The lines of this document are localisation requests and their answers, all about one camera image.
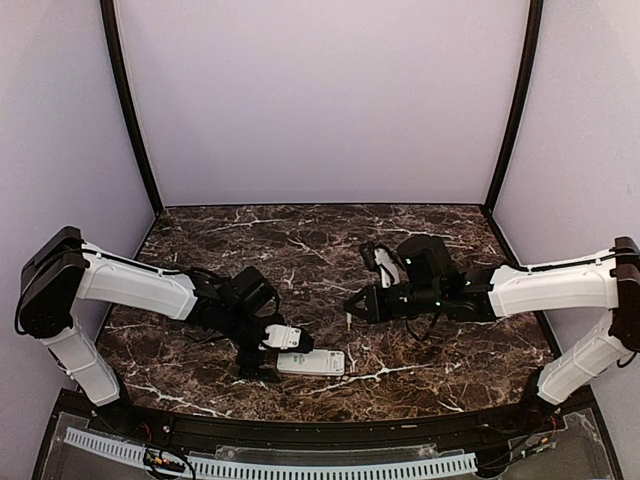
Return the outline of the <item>white remote control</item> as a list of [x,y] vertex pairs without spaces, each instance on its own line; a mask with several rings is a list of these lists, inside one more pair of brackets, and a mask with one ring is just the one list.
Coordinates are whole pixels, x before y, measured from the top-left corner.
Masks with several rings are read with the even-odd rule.
[[309,353],[280,353],[276,368],[286,374],[342,376],[345,373],[345,354],[321,349]]

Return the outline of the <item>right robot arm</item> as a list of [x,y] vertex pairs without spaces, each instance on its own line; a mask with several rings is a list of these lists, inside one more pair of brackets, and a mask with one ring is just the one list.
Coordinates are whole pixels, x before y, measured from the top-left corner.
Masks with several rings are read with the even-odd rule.
[[503,263],[459,270],[440,236],[414,235],[396,250],[366,242],[366,268],[380,279],[344,303],[369,324],[420,315],[490,322],[525,312],[603,308],[601,320],[567,353],[533,375],[533,394],[516,405],[510,424],[534,432],[578,388],[639,352],[639,248],[630,237],[592,255],[548,264]]

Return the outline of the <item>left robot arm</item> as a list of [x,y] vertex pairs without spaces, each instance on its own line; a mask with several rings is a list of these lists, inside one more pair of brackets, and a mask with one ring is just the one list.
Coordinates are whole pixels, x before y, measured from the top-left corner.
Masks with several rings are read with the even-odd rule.
[[167,270],[117,256],[83,240],[65,226],[25,264],[14,328],[39,340],[60,361],[101,417],[120,436],[141,427],[140,412],[123,398],[115,371],[97,352],[71,309],[96,300],[149,311],[213,329],[234,342],[240,370],[259,371],[266,350],[283,350],[287,328],[279,313],[259,316],[278,295],[260,272],[248,267],[233,278],[202,268]]

